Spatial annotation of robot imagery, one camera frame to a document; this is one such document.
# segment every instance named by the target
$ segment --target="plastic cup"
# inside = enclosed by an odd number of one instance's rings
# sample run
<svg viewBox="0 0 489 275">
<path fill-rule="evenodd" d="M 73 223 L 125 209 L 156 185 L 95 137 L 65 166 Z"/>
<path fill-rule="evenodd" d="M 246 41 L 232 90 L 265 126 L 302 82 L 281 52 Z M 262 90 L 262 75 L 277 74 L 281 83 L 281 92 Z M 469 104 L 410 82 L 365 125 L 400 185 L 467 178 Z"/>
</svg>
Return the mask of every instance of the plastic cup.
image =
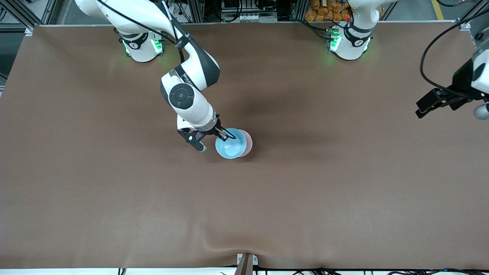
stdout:
<svg viewBox="0 0 489 275">
<path fill-rule="evenodd" d="M 246 156 L 253 146 L 253 141 L 248 132 L 234 128 L 227 128 L 236 139 L 228 137 L 226 141 L 216 139 L 216 150 L 225 159 L 236 159 Z"/>
</svg>

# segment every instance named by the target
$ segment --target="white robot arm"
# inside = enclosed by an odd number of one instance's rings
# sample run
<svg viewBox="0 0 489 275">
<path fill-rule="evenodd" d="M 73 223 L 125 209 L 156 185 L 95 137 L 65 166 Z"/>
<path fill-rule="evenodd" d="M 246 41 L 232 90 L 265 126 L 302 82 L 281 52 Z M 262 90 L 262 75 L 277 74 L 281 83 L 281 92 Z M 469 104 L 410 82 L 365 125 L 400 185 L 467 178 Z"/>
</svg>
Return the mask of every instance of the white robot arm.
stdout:
<svg viewBox="0 0 489 275">
<path fill-rule="evenodd" d="M 199 152 L 206 150 L 201 141 L 206 135 L 216 135 L 222 140 L 235 138 L 221 127 L 219 115 L 201 93 L 219 78 L 221 71 L 216 60 L 183 29 L 164 2 L 159 5 L 149 0 L 75 2 L 85 14 L 112 23 L 130 46 L 136 61 L 145 62 L 156 56 L 151 41 L 154 32 L 150 29 L 174 36 L 175 47 L 179 51 L 185 49 L 189 58 L 161 78 L 160 91 L 177 113 L 178 133 Z"/>
<path fill-rule="evenodd" d="M 484 104 L 475 108 L 477 119 L 489 119 L 489 41 L 480 46 L 465 64 L 454 74 L 452 84 L 444 89 L 435 88 L 416 104 L 416 115 L 423 118 L 437 108 L 450 106 L 457 110 L 466 103 L 483 100 Z"/>
<path fill-rule="evenodd" d="M 377 8 L 380 5 L 395 2 L 397 0 L 348 0 L 348 4 L 354 10 L 349 22 L 334 26 L 339 38 L 331 51 L 345 60 L 359 58 L 367 50 L 370 42 L 370 34 L 380 19 Z"/>
</svg>

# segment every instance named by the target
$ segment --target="wire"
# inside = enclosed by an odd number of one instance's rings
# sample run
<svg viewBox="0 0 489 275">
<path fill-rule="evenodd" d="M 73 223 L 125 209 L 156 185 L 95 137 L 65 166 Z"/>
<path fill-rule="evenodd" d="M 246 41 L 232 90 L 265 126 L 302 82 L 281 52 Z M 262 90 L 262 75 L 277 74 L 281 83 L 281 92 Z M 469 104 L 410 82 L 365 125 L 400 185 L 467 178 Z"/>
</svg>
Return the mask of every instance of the wire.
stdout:
<svg viewBox="0 0 489 275">
<path fill-rule="evenodd" d="M 454 5 L 450 5 L 450 4 L 445 4 L 445 3 L 441 2 L 440 0 L 436 0 L 436 2 L 438 2 L 438 4 L 440 4 L 440 5 L 444 6 L 444 7 L 449 7 L 449 8 L 458 6 L 458 3 L 457 4 L 454 4 Z"/>
<path fill-rule="evenodd" d="M 479 1 L 478 3 L 476 3 L 476 4 L 475 4 L 473 7 L 471 7 L 471 8 L 470 8 L 470 10 L 468 10 L 468 11 L 465 13 L 465 15 L 464 15 L 464 16 L 462 16 L 462 17 L 461 17 L 459 20 L 463 20 L 463 19 L 465 19 L 465 18 L 466 18 L 466 17 L 467 17 L 469 14 L 472 14 L 472 12 L 474 11 L 474 9 L 478 8 L 478 7 L 479 7 L 479 4 L 480 4 L 482 1 L 483 1 L 483 0 L 480 0 L 480 1 Z"/>
<path fill-rule="evenodd" d="M 157 31 L 157 30 L 155 30 L 155 29 L 152 29 L 152 28 L 150 28 L 150 27 L 148 27 L 148 26 L 146 26 L 146 25 L 144 25 L 144 24 L 142 24 L 142 23 L 139 23 L 138 21 L 136 21 L 136 20 L 134 20 L 134 19 L 132 19 L 132 18 L 130 18 L 130 17 L 125 16 L 124 14 L 122 14 L 122 13 L 120 13 L 119 11 L 115 10 L 115 9 L 114 9 L 114 8 L 112 8 L 111 6 L 109 6 L 109 5 L 105 4 L 105 3 L 104 3 L 102 0 L 97 0 L 97 2 L 101 3 L 101 4 L 102 4 L 102 5 L 104 5 L 106 8 L 108 8 L 109 10 L 111 10 L 111 11 L 115 12 L 115 13 L 116 13 L 116 14 L 118 14 L 119 16 L 122 16 L 123 18 L 125 18 L 125 19 L 127 19 L 127 20 L 129 20 L 129 21 L 131 21 L 131 22 L 133 22 L 133 23 L 135 23 L 135 24 L 138 24 L 139 26 L 141 26 L 141 27 L 143 27 L 143 28 L 146 28 L 146 29 L 148 29 L 148 30 L 150 30 L 150 31 L 152 31 L 152 32 L 154 32 L 154 33 L 156 33 L 156 34 L 161 35 L 161 36 L 162 36 L 162 37 L 164 37 L 166 40 L 170 41 L 170 43 L 175 44 L 175 41 L 171 40 L 171 39 L 170 39 L 168 36 L 164 35 L 162 32 L 159 32 L 159 31 Z"/>
<path fill-rule="evenodd" d="M 464 273 L 464 274 L 468 274 L 468 275 L 477 275 L 477 273 L 474 273 L 474 272 L 469 271 L 469 270 L 460 270 L 460 269 L 455 269 L 455 268 L 445 268 L 445 269 L 435 270 L 435 271 L 431 271 L 431 272 L 426 272 L 423 270 L 413 270 L 413 271 L 405 271 L 405 272 L 392 271 L 392 272 L 389 272 L 388 275 L 394 275 L 394 274 L 399 274 L 399 275 L 413 275 L 413 274 L 416 274 L 416 275 L 434 275 L 434 274 L 440 273 L 440 272 L 458 272 L 458 273 Z"/>
<path fill-rule="evenodd" d="M 291 21 L 292 21 L 292 22 L 299 22 L 299 23 L 301 23 L 302 25 L 304 25 L 304 26 L 306 26 L 306 27 L 310 28 L 310 29 L 311 29 L 311 30 L 314 32 L 314 34 L 315 34 L 315 35 L 317 35 L 319 38 L 321 38 L 321 39 L 323 39 L 323 40 L 331 40 L 330 38 L 327 38 L 327 37 L 325 37 L 325 36 L 322 36 L 321 34 L 319 34 L 319 33 L 317 32 L 317 31 L 323 31 L 323 32 L 325 32 L 325 31 L 326 31 L 326 29 L 325 29 L 325 28 L 315 27 L 315 26 L 313 26 L 313 25 L 309 24 L 308 22 L 306 22 L 306 21 L 304 21 L 304 20 L 300 20 L 300 19 L 293 19 L 293 20 L 291 20 Z"/>
<path fill-rule="evenodd" d="M 238 19 L 240 17 L 241 12 L 243 11 L 243 2 L 241 2 L 241 0 L 236 0 L 236 2 L 237 2 L 236 15 L 231 20 L 225 20 L 218 14 L 219 10 L 222 10 L 222 7 L 220 5 L 218 5 L 219 2 L 221 2 L 221 0 L 215 0 L 214 1 L 214 15 L 217 17 L 217 19 L 219 19 L 219 21 L 221 21 L 223 23 L 229 23 L 229 22 L 235 21 L 236 19 Z"/>
<path fill-rule="evenodd" d="M 182 2 L 180 2 L 180 0 L 176 0 L 175 1 L 177 3 L 177 6 L 178 8 L 180 9 L 180 11 L 182 12 L 183 16 L 185 17 L 185 19 L 189 22 L 189 23 L 192 23 L 192 20 L 190 20 L 190 17 L 188 17 L 187 13 L 185 12 L 185 10 L 183 10 L 183 6 L 182 6 Z"/>
<path fill-rule="evenodd" d="M 329 22 L 331 22 L 331 23 L 333 23 L 333 24 L 337 25 L 338 27 L 340 27 L 340 28 L 342 28 L 342 29 L 344 29 L 344 28 L 345 28 L 345 27 L 343 27 L 342 25 L 340 25 L 340 24 L 336 23 L 335 21 L 333 21 L 333 20 L 331 20 L 331 19 L 325 19 L 324 21 L 329 21 Z"/>
<path fill-rule="evenodd" d="M 223 128 L 223 130 L 226 132 L 228 138 L 236 139 L 236 136 L 229 132 L 226 128 Z"/>
<path fill-rule="evenodd" d="M 155 29 L 152 29 L 152 28 L 150 28 L 150 27 L 148 27 L 148 26 L 146 26 L 146 25 L 144 25 L 144 24 L 142 24 L 142 23 L 139 23 L 138 21 L 136 21 L 136 20 L 134 20 L 134 19 L 132 19 L 132 18 L 130 18 L 130 17 L 128 17 L 128 16 L 126 16 L 126 15 L 124 15 L 124 14 L 120 13 L 119 11 L 115 10 L 114 8 L 112 8 L 111 6 L 109 6 L 109 5 L 105 4 L 105 3 L 104 3 L 102 0 L 97 0 L 97 2 L 101 3 L 101 4 L 102 4 L 102 5 L 104 5 L 106 8 L 108 8 L 109 10 L 111 10 L 111 11 L 115 12 L 115 13 L 116 13 L 116 14 L 118 14 L 119 16 L 122 16 L 123 18 L 125 18 L 125 19 L 127 19 L 127 20 L 129 20 L 129 21 L 131 21 L 131 22 L 133 22 L 133 23 L 135 23 L 135 24 L 138 24 L 139 26 L 141 26 L 141 27 L 143 27 L 143 28 L 146 28 L 146 29 L 148 29 L 148 30 L 150 30 L 150 31 L 152 31 L 152 32 L 154 32 L 154 33 L 156 33 L 156 34 L 159 34 L 161 37 L 165 38 L 165 39 L 166 39 L 166 40 L 168 40 L 170 43 L 175 44 L 175 41 L 173 41 L 172 39 L 170 39 L 168 36 L 164 35 L 162 32 L 157 31 L 157 30 L 155 30 Z M 172 24 L 172 27 L 173 27 L 173 33 L 174 33 L 174 35 L 175 35 L 175 38 L 177 38 L 177 33 L 176 33 L 176 31 L 175 31 L 175 26 L 174 26 L 174 25 L 173 25 L 173 23 L 172 23 L 171 14 L 170 14 L 170 12 L 168 11 L 168 7 L 167 7 L 165 4 L 164 4 L 163 6 L 164 6 L 164 7 L 165 7 L 165 9 L 167 10 L 167 13 L 170 15 L 169 20 L 170 20 L 170 23 Z M 183 57 L 183 52 L 182 52 L 181 50 L 179 50 L 179 51 L 178 51 L 178 53 L 180 54 L 180 63 L 183 63 L 183 61 L 185 61 L 185 58 Z"/>
<path fill-rule="evenodd" d="M 255 6 L 263 11 L 272 11 L 277 8 L 277 4 L 275 4 L 274 6 L 262 6 L 259 4 L 258 0 L 255 0 Z"/>
<path fill-rule="evenodd" d="M 421 73 L 421 76 L 423 77 L 423 79 L 424 79 L 424 80 L 426 80 L 426 81 L 427 81 L 429 84 L 431 84 L 431 85 L 433 85 L 433 86 L 435 86 L 435 87 L 438 87 L 438 88 L 440 88 L 440 89 L 444 90 L 445 92 L 448 92 L 448 93 L 454 94 L 454 95 L 456 95 L 456 96 L 458 96 L 458 97 L 465 98 L 465 99 L 476 99 L 476 98 L 473 98 L 473 97 L 468 96 L 468 95 L 466 95 L 466 94 L 462 94 L 462 93 L 459 93 L 459 92 L 455 92 L 455 91 L 453 91 L 453 90 L 450 90 L 449 88 L 444 87 L 444 86 L 442 86 L 442 85 L 440 85 L 440 84 L 438 84 L 438 83 L 435 83 L 434 81 L 432 81 L 431 79 L 429 79 L 429 78 L 428 78 L 428 77 L 425 75 L 425 73 L 424 73 L 424 71 L 423 71 L 423 67 L 424 67 L 424 59 L 425 59 L 426 54 L 428 53 L 429 49 L 431 48 L 431 46 L 433 46 L 433 44 L 435 44 L 435 42 L 436 42 L 438 39 L 440 39 L 440 38 L 441 38 L 443 35 L 445 35 L 445 34 L 446 34 L 446 33 L 448 33 L 449 31 L 451 31 L 451 30 L 455 29 L 456 27 L 458 27 L 458 26 L 460 26 L 460 25 L 462 25 L 462 24 L 465 24 L 465 23 L 469 22 L 470 20 L 475 19 L 475 18 L 477 18 L 477 17 L 479 17 L 479 16 L 481 16 L 481 15 L 483 15 L 483 14 L 486 14 L 486 13 L 488 13 L 488 12 L 489 12 L 489 8 L 488 8 L 488 9 L 486 9 L 485 11 L 483 11 L 483 12 L 481 12 L 481 13 L 477 14 L 477 15 L 471 16 L 471 17 L 469 17 L 469 18 L 467 18 L 467 19 L 464 19 L 464 20 L 462 20 L 462 21 L 460 21 L 460 22 L 456 23 L 455 25 L 451 26 L 450 28 L 448 28 L 448 29 L 446 29 L 445 31 L 443 31 L 442 33 L 440 33 L 440 34 L 439 34 L 437 37 L 435 37 L 435 39 L 433 39 L 433 40 L 432 40 L 432 41 L 431 41 L 431 42 L 428 44 L 428 46 L 426 47 L 426 49 L 425 49 L 425 50 L 424 50 L 424 52 L 423 52 L 423 55 L 421 56 L 421 62 L 420 62 L 420 73 Z"/>
</svg>

